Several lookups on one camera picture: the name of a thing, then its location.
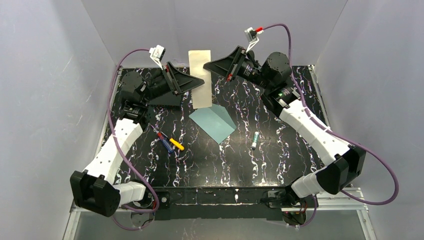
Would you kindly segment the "teal paper envelope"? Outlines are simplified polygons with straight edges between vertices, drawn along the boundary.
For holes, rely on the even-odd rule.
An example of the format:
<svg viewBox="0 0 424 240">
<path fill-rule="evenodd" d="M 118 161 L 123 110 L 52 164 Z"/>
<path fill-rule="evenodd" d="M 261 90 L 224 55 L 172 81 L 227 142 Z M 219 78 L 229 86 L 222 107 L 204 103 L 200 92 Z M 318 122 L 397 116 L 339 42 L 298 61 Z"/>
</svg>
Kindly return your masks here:
<svg viewBox="0 0 424 240">
<path fill-rule="evenodd" d="M 212 104 L 211 107 L 199 108 L 191 113 L 189 118 L 217 144 L 223 142 L 236 130 L 236 125 L 227 109 L 217 104 Z"/>
</svg>

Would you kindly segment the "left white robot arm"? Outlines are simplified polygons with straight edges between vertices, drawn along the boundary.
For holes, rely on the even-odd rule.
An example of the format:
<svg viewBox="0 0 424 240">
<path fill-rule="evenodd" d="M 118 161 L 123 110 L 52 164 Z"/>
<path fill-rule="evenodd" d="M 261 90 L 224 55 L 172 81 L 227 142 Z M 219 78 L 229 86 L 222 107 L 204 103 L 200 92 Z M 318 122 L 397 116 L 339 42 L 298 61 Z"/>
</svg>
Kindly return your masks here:
<svg viewBox="0 0 424 240">
<path fill-rule="evenodd" d="M 141 201 L 149 191 L 158 196 L 146 180 L 115 184 L 115 176 L 134 142 L 149 127 L 154 109 L 150 102 L 167 94 L 182 95 L 204 84 L 204 80 L 184 73 L 168 62 L 147 77 L 130 71 L 122 77 L 122 115 L 113 122 L 111 134 L 83 171 L 74 171 L 70 186 L 75 204 L 105 217 L 111 217 L 122 205 Z"/>
</svg>

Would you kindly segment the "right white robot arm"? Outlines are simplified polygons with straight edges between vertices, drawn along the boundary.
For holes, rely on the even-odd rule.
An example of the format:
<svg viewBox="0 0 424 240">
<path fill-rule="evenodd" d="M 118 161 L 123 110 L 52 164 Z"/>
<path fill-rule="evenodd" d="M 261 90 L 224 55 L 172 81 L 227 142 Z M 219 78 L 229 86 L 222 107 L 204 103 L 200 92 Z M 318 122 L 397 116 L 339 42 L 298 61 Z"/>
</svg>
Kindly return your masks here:
<svg viewBox="0 0 424 240">
<path fill-rule="evenodd" d="M 263 88 L 260 99 L 267 110 L 296 130 L 318 154 L 324 167 L 284 188 L 292 199 L 322 192 L 336 195 L 360 175 L 366 152 L 313 123 L 313 114 L 303 106 L 301 95 L 287 83 L 292 74 L 287 55 L 273 52 L 259 64 L 252 51 L 238 46 L 230 55 L 207 62 L 203 68 L 227 81 L 240 77 Z"/>
</svg>

